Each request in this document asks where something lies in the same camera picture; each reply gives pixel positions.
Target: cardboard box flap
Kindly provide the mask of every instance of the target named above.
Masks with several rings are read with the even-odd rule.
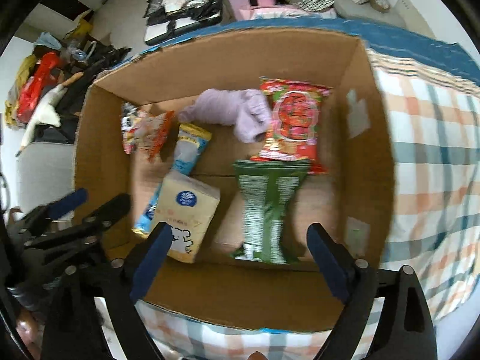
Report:
[[[297,47],[299,33],[302,47]],[[209,88],[258,88],[260,76],[312,83],[321,76],[321,84],[336,87],[357,42],[351,36],[309,28],[222,32],[159,48],[95,85],[138,105],[195,96]]]
[[[129,192],[130,159],[120,131],[122,99],[95,85],[85,97],[75,140],[75,189],[85,188],[88,200],[75,210],[75,224],[122,192]],[[103,245],[130,240],[130,218],[104,234]]]
[[[340,216],[342,220],[352,218],[370,227],[369,231],[349,228],[345,222],[341,239],[345,242],[349,232],[360,231],[359,236],[364,240],[360,239],[359,243],[364,242],[366,247],[364,251],[359,248],[357,257],[378,266],[392,221],[394,161],[382,97],[371,74],[363,44],[359,44],[352,55],[337,88],[335,103],[343,109],[345,126],[342,131],[347,134],[341,161],[344,193]],[[349,247],[355,256],[355,245]]]

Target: cardboard box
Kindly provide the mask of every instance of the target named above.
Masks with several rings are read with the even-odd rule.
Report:
[[[327,330],[342,304],[332,297],[308,254],[308,225],[321,222],[340,242],[354,240],[363,249],[359,253],[377,266],[393,210],[394,164],[386,117],[359,38],[315,28],[220,28],[219,33],[159,48],[97,80],[87,94],[77,132],[75,187],[86,188],[90,199],[76,218],[119,192],[129,192],[130,218],[103,239],[111,258],[126,255],[138,242],[131,225],[171,166],[178,125],[162,150],[163,161],[150,164],[141,155],[123,152],[123,100],[153,113],[176,111],[208,88],[257,88],[260,76],[334,88],[320,121],[320,155],[330,174],[308,176],[285,220],[284,243],[302,262],[272,266],[227,256],[243,239],[243,201],[231,164],[258,153],[262,143],[240,143],[232,127],[200,125],[213,138],[191,176],[219,188],[222,198],[196,263],[167,258],[145,300],[238,328]],[[352,117],[359,110],[366,117],[362,123]],[[353,226],[357,234],[356,224],[370,228],[360,238],[352,237],[348,232]]]

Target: tissue box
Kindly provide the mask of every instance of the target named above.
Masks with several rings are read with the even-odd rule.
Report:
[[[152,228],[166,222],[173,240],[168,256],[192,263],[220,201],[220,190],[172,170],[165,176]]]

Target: colorful candy wrapper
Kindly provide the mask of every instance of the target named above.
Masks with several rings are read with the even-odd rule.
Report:
[[[152,162],[167,140],[173,111],[153,116],[130,103],[122,106],[123,149],[127,154],[137,150],[145,151]]]

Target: blue fabric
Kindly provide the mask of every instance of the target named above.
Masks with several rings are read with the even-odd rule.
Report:
[[[479,67],[459,44],[447,44],[404,30],[403,28],[364,20],[300,17],[298,19],[237,21],[225,26],[217,25],[189,32],[177,38],[167,40],[157,46],[153,46],[141,52],[140,56],[151,53],[160,47],[186,42],[201,36],[232,30],[264,27],[319,28],[359,36],[367,42],[368,47],[371,47],[379,53],[413,58],[418,62],[439,68],[455,76],[472,80],[477,85],[480,85]],[[121,65],[130,62],[132,59],[135,59],[135,56],[122,62]]]

